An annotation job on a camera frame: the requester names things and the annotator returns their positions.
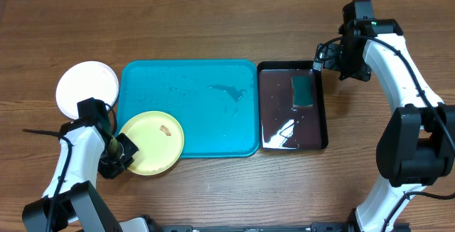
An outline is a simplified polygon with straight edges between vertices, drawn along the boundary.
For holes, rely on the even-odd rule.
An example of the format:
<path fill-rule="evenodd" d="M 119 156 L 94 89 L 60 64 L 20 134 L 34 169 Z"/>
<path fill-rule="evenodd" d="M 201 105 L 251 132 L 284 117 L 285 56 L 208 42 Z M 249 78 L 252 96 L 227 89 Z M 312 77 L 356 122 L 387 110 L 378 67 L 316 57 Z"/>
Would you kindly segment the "yellow plate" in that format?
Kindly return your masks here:
<path fill-rule="evenodd" d="M 128 120 L 120 130 L 137 147 L 128 170 L 154 176 L 170 169 L 181 157 L 185 143 L 183 128 L 176 118 L 160 111 L 148 111 Z"/>

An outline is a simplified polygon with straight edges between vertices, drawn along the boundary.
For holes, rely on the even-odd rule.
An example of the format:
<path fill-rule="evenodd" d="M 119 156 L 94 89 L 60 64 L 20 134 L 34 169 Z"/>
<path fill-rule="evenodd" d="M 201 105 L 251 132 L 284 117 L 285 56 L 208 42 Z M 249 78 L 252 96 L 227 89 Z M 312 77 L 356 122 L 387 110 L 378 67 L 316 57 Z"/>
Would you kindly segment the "pink plate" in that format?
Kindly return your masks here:
<path fill-rule="evenodd" d="M 93 97 L 113 106 L 119 95 L 115 72 L 98 61 L 85 61 L 68 69 L 60 78 L 55 99 L 60 111 L 70 119 L 79 118 L 77 104 Z"/>

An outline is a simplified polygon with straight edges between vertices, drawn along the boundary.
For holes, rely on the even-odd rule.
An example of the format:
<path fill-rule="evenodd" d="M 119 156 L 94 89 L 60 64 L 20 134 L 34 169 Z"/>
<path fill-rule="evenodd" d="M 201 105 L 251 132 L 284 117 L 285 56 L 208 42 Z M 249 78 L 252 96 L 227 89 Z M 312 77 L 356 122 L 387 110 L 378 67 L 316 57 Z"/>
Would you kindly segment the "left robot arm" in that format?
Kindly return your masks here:
<path fill-rule="evenodd" d="M 64 124 L 59 132 L 42 131 L 60 143 L 53 178 L 42 198 L 24 207 L 27 231 L 61 231 L 78 221 L 83 231 L 150 231 L 150 221 L 140 216 L 119 222 L 97 193 L 98 166 L 109 178 L 122 173 L 138 151 L 123 133 L 114 137 L 96 125 Z"/>

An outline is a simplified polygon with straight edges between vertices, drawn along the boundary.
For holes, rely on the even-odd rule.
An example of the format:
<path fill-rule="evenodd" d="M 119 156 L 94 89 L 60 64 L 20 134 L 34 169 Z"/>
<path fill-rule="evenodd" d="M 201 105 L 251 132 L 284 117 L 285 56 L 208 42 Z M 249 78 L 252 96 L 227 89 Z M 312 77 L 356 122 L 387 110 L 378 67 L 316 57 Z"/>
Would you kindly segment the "green scrub sponge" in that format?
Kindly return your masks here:
<path fill-rule="evenodd" d="M 294 107 L 311 107 L 314 103 L 312 96 L 312 79 L 307 76 L 291 78 Z"/>

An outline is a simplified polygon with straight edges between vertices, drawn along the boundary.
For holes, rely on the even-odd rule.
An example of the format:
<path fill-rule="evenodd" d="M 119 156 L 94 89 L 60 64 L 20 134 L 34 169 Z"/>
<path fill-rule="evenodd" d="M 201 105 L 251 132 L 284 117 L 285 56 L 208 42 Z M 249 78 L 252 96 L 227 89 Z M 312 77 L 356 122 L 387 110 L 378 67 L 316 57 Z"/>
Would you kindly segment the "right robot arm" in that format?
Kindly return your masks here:
<path fill-rule="evenodd" d="M 339 33 L 318 47 L 316 62 L 340 72 L 342 80 L 367 81 L 374 72 L 392 112 L 376 148 L 380 175 L 350 215 L 350 229 L 394 231 L 396 219 L 414 197 L 454 198 L 425 191 L 452 170 L 454 106 L 428 86 L 396 20 L 349 19 Z"/>

